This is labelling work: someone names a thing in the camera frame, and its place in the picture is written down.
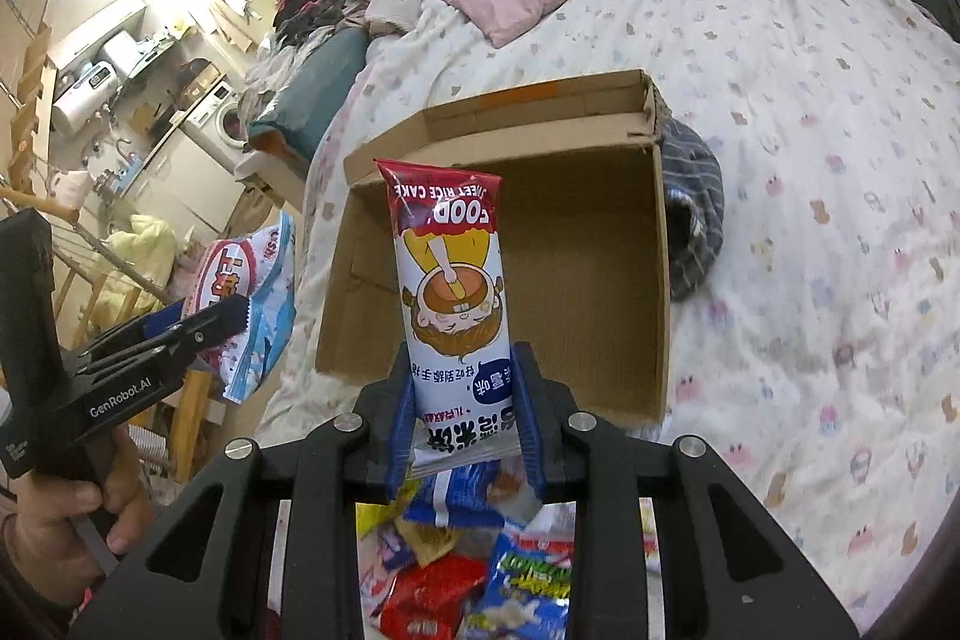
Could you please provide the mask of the person's left hand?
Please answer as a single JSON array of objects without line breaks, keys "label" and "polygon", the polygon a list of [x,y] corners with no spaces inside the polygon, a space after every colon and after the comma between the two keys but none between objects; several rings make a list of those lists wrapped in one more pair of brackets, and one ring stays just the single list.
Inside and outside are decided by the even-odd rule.
[{"label": "person's left hand", "polygon": [[103,575],[93,554],[71,525],[73,518],[104,509],[116,521],[107,548],[124,555],[142,539],[155,514],[140,477],[139,452],[127,425],[112,432],[114,461],[103,487],[93,482],[28,473],[11,483],[16,503],[3,534],[11,563],[41,598],[75,608]]}]

